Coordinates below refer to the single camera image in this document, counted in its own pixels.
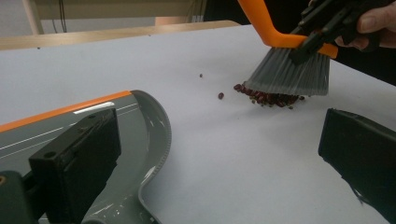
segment orange plastic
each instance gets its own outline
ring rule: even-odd
[[[280,33],[273,25],[267,5],[263,0],[238,0],[238,2],[265,45],[296,49],[306,40],[304,35]],[[338,48],[331,44],[324,44],[318,52],[334,59],[337,57]]]
[[[40,121],[42,119],[49,119],[49,118],[55,117],[57,115],[61,115],[61,114],[68,113],[68,112],[72,112],[72,111],[79,110],[79,109],[82,109],[82,108],[85,108],[85,107],[88,107],[88,106],[92,106],[92,105],[98,105],[98,104],[101,104],[103,102],[111,101],[111,100],[120,98],[122,96],[127,96],[127,95],[131,95],[131,94],[132,93],[130,91],[121,91],[121,92],[114,93],[114,94],[111,94],[111,95],[108,95],[108,96],[104,96],[104,97],[100,97],[100,98],[97,98],[97,99],[94,99],[94,100],[90,100],[90,101],[87,101],[87,102],[84,102],[84,103],[80,103],[80,104],[76,104],[76,105],[70,105],[70,106],[67,106],[67,107],[60,108],[60,109],[55,109],[55,110],[52,110],[50,112],[39,114],[39,115],[35,115],[35,116],[32,116],[32,117],[27,118],[27,119],[20,119],[20,120],[17,120],[17,121],[13,121],[13,122],[10,122],[10,123],[4,124],[4,125],[0,125],[0,133],[8,131],[8,130],[11,130],[11,129],[15,129],[15,128],[18,128],[18,127],[21,127],[23,125],[34,123],[34,122]]]

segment gray dustpan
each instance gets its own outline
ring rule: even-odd
[[[161,223],[144,204],[141,193],[159,172],[169,153],[171,127],[161,105],[143,91],[61,114],[0,133],[0,171],[26,175],[28,158],[74,123],[106,108],[116,108],[122,153],[106,187],[82,223]],[[45,217],[39,223],[49,223]]]

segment hand broom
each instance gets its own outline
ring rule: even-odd
[[[304,35],[281,34],[273,25],[263,0],[238,0],[265,45],[272,48],[244,86],[254,91],[287,95],[326,95],[330,58],[338,48],[324,44],[305,62],[294,62],[290,53],[306,40]]]

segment gray bristles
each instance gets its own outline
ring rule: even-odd
[[[329,91],[330,57],[316,53],[305,63],[295,65],[292,49],[271,48],[246,87],[288,95],[326,95]]]

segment white table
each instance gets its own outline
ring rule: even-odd
[[[396,87],[332,62],[328,96],[293,110],[253,105],[233,85],[268,49],[251,26],[238,26],[0,51],[0,124],[143,90],[173,130],[145,195],[164,224],[388,223],[361,205],[318,143],[330,107],[396,130]]]

